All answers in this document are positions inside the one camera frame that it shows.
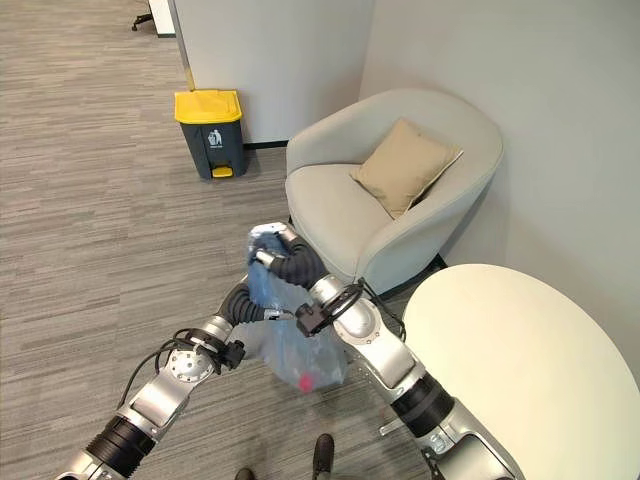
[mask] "yellow lid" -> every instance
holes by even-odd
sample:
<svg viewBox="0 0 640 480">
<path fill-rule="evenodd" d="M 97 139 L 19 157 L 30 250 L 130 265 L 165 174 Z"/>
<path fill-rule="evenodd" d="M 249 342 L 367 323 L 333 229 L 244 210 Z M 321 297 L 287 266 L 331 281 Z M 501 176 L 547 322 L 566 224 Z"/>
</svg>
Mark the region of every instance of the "yellow lid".
<svg viewBox="0 0 640 480">
<path fill-rule="evenodd" d="M 176 92 L 176 120 L 180 123 L 227 123 L 240 117 L 235 90 Z"/>
</svg>

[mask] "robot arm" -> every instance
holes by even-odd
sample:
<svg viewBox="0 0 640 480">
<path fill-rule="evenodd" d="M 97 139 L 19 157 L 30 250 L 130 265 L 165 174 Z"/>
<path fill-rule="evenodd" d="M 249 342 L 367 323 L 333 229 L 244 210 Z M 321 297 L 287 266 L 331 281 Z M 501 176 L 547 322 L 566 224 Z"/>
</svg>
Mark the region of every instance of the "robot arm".
<svg viewBox="0 0 640 480">
<path fill-rule="evenodd" d="M 290 257 L 261 250 L 255 256 L 281 278 L 308 288 L 314 304 L 298 309 L 298 328 L 307 336 L 328 326 L 335 329 L 354 362 L 414 435 L 435 478 L 523 480 L 511 455 L 386 328 L 376 306 L 360 298 L 354 285 L 345 286 L 328 274 L 318 255 L 288 226 L 282 225 L 278 234 Z M 305 275 L 308 266 L 313 268 Z"/>
<path fill-rule="evenodd" d="M 244 345 L 228 341 L 233 328 L 240 322 L 283 317 L 291 314 L 252 303 L 243 279 L 229 292 L 218 313 L 201 328 L 184 330 L 184 337 L 174 336 L 165 344 L 171 346 L 143 361 L 169 352 L 166 365 L 128 403 L 122 399 L 102 433 L 74 457 L 56 480 L 129 478 L 184 410 L 191 392 L 212 374 L 220 375 L 223 365 L 232 370 L 240 364 Z"/>
</svg>

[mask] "beige armchair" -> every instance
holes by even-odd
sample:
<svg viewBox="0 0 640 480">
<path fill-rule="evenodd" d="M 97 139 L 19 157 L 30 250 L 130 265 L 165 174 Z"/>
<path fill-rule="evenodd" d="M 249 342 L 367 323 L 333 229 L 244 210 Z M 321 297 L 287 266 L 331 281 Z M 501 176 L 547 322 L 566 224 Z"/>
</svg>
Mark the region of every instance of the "beige armchair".
<svg viewBox="0 0 640 480">
<path fill-rule="evenodd" d="M 404 117 L 464 154 L 407 213 L 393 219 L 349 171 Z M 296 229 L 329 271 L 364 276 L 385 292 L 423 270 L 491 179 L 502 157 L 497 127 L 473 106 L 436 90 L 390 90 L 296 135 L 287 147 L 286 192 Z"/>
</svg>

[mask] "round table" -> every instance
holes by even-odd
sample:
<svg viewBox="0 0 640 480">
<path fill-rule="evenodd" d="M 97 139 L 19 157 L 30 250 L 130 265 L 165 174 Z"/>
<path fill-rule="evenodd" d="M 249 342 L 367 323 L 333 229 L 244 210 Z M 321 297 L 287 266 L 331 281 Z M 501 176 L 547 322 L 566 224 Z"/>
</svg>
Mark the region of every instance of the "round table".
<svg viewBox="0 0 640 480">
<path fill-rule="evenodd" d="M 640 394 L 620 352 L 545 283 L 491 265 L 425 280 L 407 344 L 516 459 L 527 480 L 635 480 Z"/>
</svg>

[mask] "cushion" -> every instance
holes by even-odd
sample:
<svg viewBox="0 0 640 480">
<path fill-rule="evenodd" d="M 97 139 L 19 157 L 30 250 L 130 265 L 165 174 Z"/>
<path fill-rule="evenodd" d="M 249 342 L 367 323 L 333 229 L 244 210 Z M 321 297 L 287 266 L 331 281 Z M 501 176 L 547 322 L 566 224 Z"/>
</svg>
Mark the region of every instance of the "cushion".
<svg viewBox="0 0 640 480">
<path fill-rule="evenodd" d="M 360 253 L 393 219 L 349 172 L 354 164 L 310 165 L 285 182 L 293 224 L 327 269 L 352 282 Z"/>
<path fill-rule="evenodd" d="M 400 118 L 373 154 L 350 173 L 398 218 L 461 154 L 459 147 L 444 145 Z"/>
</svg>

